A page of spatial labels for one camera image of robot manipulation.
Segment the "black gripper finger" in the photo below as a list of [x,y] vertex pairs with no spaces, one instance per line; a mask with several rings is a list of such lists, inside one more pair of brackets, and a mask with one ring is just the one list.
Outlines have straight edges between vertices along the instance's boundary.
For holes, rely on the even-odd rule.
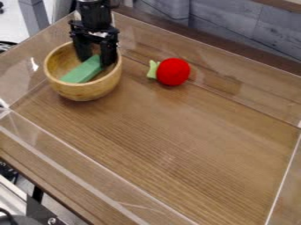
[[103,40],[101,43],[102,49],[102,65],[103,67],[111,66],[117,62],[117,42],[114,40]]
[[82,35],[74,35],[73,44],[78,58],[85,62],[93,56],[91,42]]

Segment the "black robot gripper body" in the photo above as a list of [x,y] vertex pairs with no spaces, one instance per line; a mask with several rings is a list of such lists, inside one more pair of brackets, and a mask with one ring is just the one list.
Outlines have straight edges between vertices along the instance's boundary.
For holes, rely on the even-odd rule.
[[82,35],[91,42],[102,42],[103,40],[111,40],[115,43],[119,42],[119,29],[110,25],[105,29],[91,29],[83,25],[81,20],[70,20],[69,25],[71,27],[70,36],[74,38],[75,36]]

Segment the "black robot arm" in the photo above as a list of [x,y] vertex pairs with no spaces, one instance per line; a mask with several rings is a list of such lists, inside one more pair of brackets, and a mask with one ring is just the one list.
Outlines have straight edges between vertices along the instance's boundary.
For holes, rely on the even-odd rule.
[[70,36],[78,58],[93,56],[93,44],[101,47],[101,65],[106,68],[118,60],[119,29],[114,27],[111,0],[77,0],[81,18],[73,19]]

